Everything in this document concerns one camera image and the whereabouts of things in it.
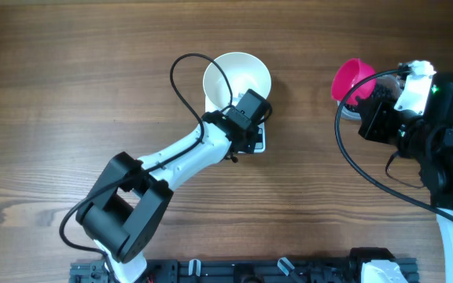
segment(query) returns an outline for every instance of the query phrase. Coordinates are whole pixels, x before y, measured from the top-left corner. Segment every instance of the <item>pink cup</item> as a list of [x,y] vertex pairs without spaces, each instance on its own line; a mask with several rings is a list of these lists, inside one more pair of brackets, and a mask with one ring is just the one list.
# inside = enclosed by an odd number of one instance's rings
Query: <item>pink cup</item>
[[[333,83],[331,85],[331,97],[336,101],[344,99],[347,92],[357,82],[366,78],[369,75],[373,75],[375,70],[368,64],[363,63],[360,59],[350,59],[345,62],[335,75]],[[368,83],[363,84],[357,89],[352,96],[347,100],[349,105],[357,105],[356,97],[366,99],[374,91],[376,80],[372,79]]]

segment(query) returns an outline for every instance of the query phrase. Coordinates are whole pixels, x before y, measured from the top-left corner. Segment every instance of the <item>green led light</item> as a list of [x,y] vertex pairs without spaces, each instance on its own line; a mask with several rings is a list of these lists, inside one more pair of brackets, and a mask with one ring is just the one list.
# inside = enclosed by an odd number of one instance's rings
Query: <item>green led light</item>
[[431,87],[431,92],[433,92],[433,94],[435,94],[438,90],[440,89],[436,85],[433,85],[433,87]]

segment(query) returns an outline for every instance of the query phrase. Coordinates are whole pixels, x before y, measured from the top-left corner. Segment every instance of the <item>wooden table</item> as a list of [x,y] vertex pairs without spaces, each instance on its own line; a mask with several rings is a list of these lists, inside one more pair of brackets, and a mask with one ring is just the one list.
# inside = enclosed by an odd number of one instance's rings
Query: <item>wooden table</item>
[[[154,153],[195,127],[169,84],[175,58],[231,51],[270,69],[267,151],[182,186],[147,257],[275,259],[378,246],[417,257],[422,282],[442,282],[435,216],[374,188],[345,162],[330,85],[351,57],[378,71],[414,59],[453,71],[453,2],[377,0],[0,7],[0,282],[64,282],[71,262],[96,258],[61,242],[65,212],[115,154]],[[176,68],[199,112],[207,64],[192,58]],[[358,123],[342,124],[362,167],[429,201],[427,189],[384,176],[394,147],[362,140]],[[408,182],[417,172],[409,160],[392,167]],[[92,244],[74,221],[66,233]]]

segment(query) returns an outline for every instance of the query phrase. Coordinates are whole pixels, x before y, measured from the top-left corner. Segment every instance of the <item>white bowl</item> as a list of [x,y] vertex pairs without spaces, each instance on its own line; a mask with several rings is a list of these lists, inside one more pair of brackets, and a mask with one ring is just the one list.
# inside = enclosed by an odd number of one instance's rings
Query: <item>white bowl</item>
[[[271,92],[272,80],[267,66],[251,54],[242,52],[226,53],[217,57],[215,62],[225,72],[234,93],[233,105],[236,105],[248,89],[252,89],[267,98]],[[215,109],[225,108],[230,102],[230,92],[223,75],[211,63],[205,70],[202,80],[206,101],[209,100]]]

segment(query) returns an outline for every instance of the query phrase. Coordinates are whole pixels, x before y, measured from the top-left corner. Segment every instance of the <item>robotic arm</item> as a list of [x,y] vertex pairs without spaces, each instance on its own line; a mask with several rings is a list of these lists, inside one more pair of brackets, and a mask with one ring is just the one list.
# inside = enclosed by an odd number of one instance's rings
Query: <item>robotic arm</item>
[[[359,101],[366,140],[395,145],[402,157],[421,165],[422,183],[431,192],[431,207],[453,216],[453,73],[436,73],[427,61],[404,66],[403,93]],[[444,243],[446,282],[453,283],[453,222],[436,220]]]
[[[200,126],[158,153],[136,160],[120,153],[109,161],[89,195],[109,184],[116,186],[82,205],[76,221],[109,255],[121,283],[134,282],[144,272],[142,249],[157,230],[174,191],[207,166],[223,159],[237,162],[234,153],[253,153],[258,124],[270,108],[264,98],[248,90],[235,107],[223,110],[226,113],[206,112],[202,116],[203,139],[185,154],[179,156],[200,138]],[[141,200],[133,208],[116,193],[119,188],[133,191]]]

